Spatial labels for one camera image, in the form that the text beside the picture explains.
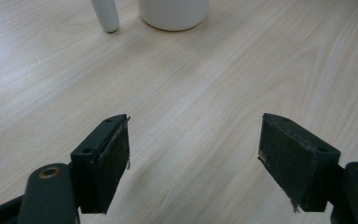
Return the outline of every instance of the light wood surface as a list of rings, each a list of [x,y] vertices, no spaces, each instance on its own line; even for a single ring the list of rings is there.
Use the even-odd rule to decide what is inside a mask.
[[[212,0],[184,32],[117,9],[106,34],[87,0],[0,0],[0,203],[126,113],[131,169],[83,223],[330,223],[256,157],[269,112],[358,161],[358,0]]]

